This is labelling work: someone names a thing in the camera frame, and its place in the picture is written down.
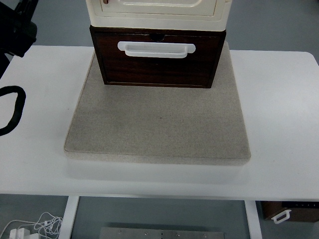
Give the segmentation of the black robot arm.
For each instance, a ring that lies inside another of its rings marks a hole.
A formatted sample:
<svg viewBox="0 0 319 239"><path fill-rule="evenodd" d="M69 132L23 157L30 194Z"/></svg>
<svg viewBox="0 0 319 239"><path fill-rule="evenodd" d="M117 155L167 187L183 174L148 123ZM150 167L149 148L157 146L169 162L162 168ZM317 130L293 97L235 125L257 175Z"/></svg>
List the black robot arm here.
<svg viewBox="0 0 319 239"><path fill-rule="evenodd" d="M37 0L20 0L15 9L0 4L0 74L10 61L7 54L23 57L36 41L37 26L31 21Z"/></svg>

